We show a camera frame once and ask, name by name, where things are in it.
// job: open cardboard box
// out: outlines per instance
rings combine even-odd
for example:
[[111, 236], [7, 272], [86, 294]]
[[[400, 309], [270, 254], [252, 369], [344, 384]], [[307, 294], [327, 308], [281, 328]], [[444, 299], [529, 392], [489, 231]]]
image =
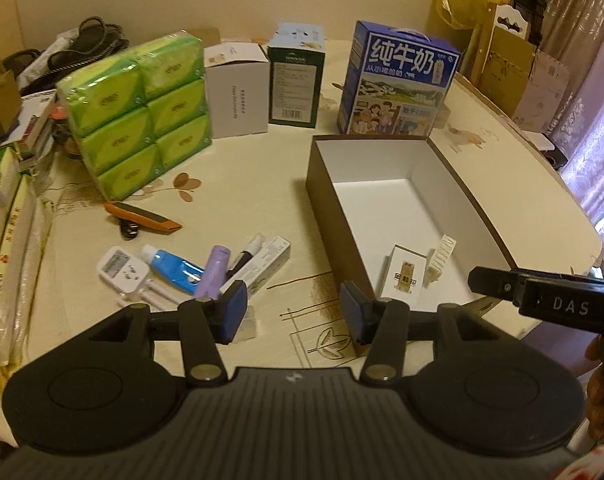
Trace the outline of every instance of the open cardboard box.
[[429, 255], [442, 235], [457, 241], [417, 310], [479, 298], [466, 283], [476, 266], [510, 269], [511, 257], [469, 190], [437, 148], [412, 136], [316, 136], [306, 189], [336, 283], [377, 297], [394, 245]]

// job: purple bottle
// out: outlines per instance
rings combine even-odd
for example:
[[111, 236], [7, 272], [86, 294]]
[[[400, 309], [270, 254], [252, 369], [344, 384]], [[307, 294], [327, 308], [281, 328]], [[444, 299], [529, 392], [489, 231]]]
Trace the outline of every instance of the purple bottle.
[[220, 297], [220, 287], [224, 285], [226, 269], [228, 268], [228, 259], [231, 251], [224, 246], [216, 245], [208, 255], [207, 266], [204, 274], [197, 284], [197, 289], [193, 298], [204, 298], [207, 296], [211, 300]]

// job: metal screw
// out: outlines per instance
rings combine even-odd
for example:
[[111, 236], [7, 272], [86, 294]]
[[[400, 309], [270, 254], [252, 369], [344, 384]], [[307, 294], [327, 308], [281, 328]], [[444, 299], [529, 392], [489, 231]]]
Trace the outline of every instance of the metal screw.
[[389, 381], [397, 375], [395, 368], [390, 365], [370, 365], [367, 376], [374, 381]]
[[222, 370], [217, 365], [197, 365], [191, 368], [191, 377], [198, 381], [212, 381], [222, 375]]

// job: cartoon family illustration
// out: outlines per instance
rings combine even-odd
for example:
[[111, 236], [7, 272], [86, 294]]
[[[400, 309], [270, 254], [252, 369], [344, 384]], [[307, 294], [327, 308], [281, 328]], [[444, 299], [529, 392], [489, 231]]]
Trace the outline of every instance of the cartoon family illustration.
[[384, 101], [360, 110], [359, 117], [354, 118], [351, 128], [354, 134], [392, 134], [395, 119], [400, 107], [393, 108], [393, 103]]

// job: purple curtain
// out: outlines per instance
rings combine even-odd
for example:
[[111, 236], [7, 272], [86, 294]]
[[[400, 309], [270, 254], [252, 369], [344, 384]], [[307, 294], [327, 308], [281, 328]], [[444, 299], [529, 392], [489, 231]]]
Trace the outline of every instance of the purple curtain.
[[604, 242], [604, 37], [571, 97], [551, 138], [569, 159], [562, 178]]

